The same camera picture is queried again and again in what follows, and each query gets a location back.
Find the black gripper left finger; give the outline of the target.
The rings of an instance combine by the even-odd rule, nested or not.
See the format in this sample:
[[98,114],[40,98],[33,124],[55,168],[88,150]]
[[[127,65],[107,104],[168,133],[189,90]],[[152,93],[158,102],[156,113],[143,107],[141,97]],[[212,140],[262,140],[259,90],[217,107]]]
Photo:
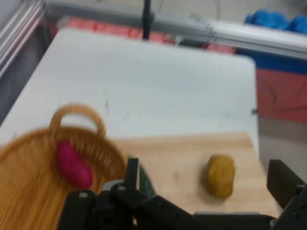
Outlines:
[[124,180],[70,193],[59,219],[59,230],[199,230],[201,222],[160,196],[138,190],[139,160],[128,160]]

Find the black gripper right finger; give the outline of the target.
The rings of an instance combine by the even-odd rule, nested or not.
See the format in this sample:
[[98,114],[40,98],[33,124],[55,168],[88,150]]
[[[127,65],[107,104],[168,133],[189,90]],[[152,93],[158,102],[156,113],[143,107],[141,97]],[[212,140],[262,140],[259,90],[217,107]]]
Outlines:
[[283,209],[273,230],[307,229],[307,184],[282,160],[270,160],[267,188]]

